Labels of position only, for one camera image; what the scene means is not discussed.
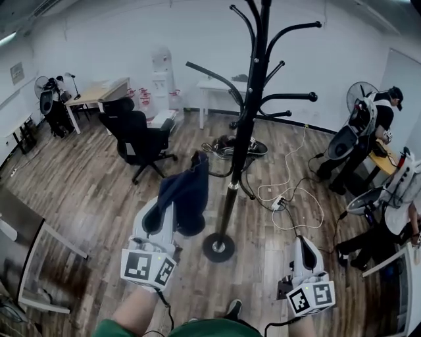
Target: hand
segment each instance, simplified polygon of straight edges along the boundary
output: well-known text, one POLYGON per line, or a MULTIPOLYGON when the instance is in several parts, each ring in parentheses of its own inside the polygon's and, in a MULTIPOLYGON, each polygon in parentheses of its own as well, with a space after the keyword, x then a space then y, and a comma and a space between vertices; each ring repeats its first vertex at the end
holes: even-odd
POLYGON ((412 243, 412 246, 413 246, 414 248, 419 248, 419 247, 420 247, 420 244, 419 244, 419 242, 418 242, 419 237, 420 237, 420 235, 419 235, 419 234, 414 234, 414 235, 412 236, 412 238, 411 238, 411 243, 412 243))

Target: office chair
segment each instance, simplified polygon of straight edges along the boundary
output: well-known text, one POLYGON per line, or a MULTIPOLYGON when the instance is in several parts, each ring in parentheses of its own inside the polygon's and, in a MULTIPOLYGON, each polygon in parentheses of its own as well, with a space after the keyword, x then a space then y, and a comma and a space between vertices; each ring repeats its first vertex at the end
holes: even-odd
POLYGON ((178 158, 173 154, 162 152, 168 148, 168 138, 174 121, 167 119, 160 129, 148 128, 145 114, 133 111, 134 103, 129 97, 115 101, 102 102, 104 113, 99 114, 99 120, 117 138, 118 154, 130 165, 140 165, 132 178, 137 185, 137 177, 149 165, 161 177, 165 175, 156 166, 155 161, 178 158))

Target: wooden floor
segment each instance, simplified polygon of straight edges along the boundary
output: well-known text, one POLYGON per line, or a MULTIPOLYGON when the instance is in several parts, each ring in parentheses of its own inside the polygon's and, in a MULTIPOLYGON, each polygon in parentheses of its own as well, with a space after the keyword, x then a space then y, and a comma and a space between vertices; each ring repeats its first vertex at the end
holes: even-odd
MULTIPOLYGON (((205 129, 198 128, 198 114, 186 113, 171 136, 171 151, 179 161, 162 161, 166 174, 189 167, 189 160, 203 142, 230 134, 233 117, 211 114, 205 129)), ((89 123, 81 120, 82 133, 65 140, 53 138, 48 125, 39 133, 39 142, 26 157, 12 156, 1 172, 3 183, 72 243, 89 253, 87 261, 44 237, 37 251, 27 287, 35 281, 47 289, 55 303, 69 305, 70 315, 41 313, 29 309, 28 316, 41 324, 43 336, 90 336, 97 323, 110 317, 134 286, 120 279, 120 252, 127 245, 136 213, 158 194, 161 178, 147 169, 139 185, 131 183, 137 167, 127 165, 116 152, 116 140, 108 136, 96 117, 89 123), (36 155, 29 163, 28 159, 36 155), (13 169, 18 168, 13 177, 13 169)), ((252 164, 249 181, 256 191, 261 184, 286 181, 285 155, 296 149, 303 128, 258 120, 254 137, 267 144, 268 155, 252 164)), ((307 130, 305 146, 289 157, 291 182, 294 186, 303 176, 311 176, 307 161, 325 150, 331 135, 307 130)), ((229 162, 210 156, 213 171, 228 170, 229 162)), ((317 167, 317 160, 312 162, 317 167)), ((166 296, 172 304, 176 325, 192 317, 212 318, 223 315, 234 298, 243 301, 242 318, 262 333, 269 322, 287 319, 284 301, 276 301, 277 282, 289 274, 289 247, 294 231, 274 228, 271 212, 240 190, 228 230, 236 244, 234 257, 223 264, 210 263, 201 252, 203 238, 216 230, 221 217, 229 178, 210 177, 209 202, 205 212, 207 226, 194 238, 178 237, 183 247, 182 260, 166 296)), ((305 180, 301 187, 316 196, 324 210, 319 229, 301 227, 298 231, 318 247, 330 250, 334 224, 345 210, 350 197, 339 197, 329 191, 327 183, 305 180)), ((286 186, 272 188, 274 196, 286 186)), ((289 204, 297 224, 315 226, 320 210, 308 195, 297 192, 289 204)), ((291 226, 286 213, 275 215, 276 222, 291 226)), ((349 215, 339 227, 337 239, 346 240, 366 230, 362 217, 349 215)), ((314 317, 318 336, 375 336, 389 332, 393 320, 387 302, 380 297, 385 285, 378 275, 363 280, 355 269, 342 269, 335 255, 324 253, 326 270, 335 282, 337 305, 314 317)), ((158 304, 150 328, 169 331, 169 318, 158 304)), ((12 324, 3 317, 0 328, 14 336, 36 336, 33 325, 12 324)), ((287 328, 271 328, 269 336, 287 336, 287 328)))

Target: chair armrest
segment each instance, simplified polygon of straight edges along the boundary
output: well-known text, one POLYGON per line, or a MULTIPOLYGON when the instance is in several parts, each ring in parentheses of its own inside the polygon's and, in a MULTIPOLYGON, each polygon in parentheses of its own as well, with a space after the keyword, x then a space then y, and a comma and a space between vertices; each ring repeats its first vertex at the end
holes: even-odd
POLYGON ((164 124, 161 126, 160 131, 171 131, 171 128, 174 126, 174 121, 170 118, 167 118, 164 124))

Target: standing fan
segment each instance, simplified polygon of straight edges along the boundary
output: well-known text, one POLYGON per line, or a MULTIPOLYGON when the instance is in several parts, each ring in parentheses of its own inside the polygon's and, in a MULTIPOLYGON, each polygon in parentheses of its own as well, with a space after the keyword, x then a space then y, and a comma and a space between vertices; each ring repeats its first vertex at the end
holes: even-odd
POLYGON ((41 76, 39 78, 37 78, 37 80, 35 81, 35 95, 37 96, 37 98, 39 99, 41 97, 41 92, 42 92, 42 88, 44 88, 44 85, 46 85, 48 83, 48 78, 45 76, 41 76))
POLYGON ((372 92, 378 92, 375 86, 367 82, 354 83, 347 93, 347 105, 349 113, 352 113, 355 108, 355 102, 359 99, 362 100, 372 92))

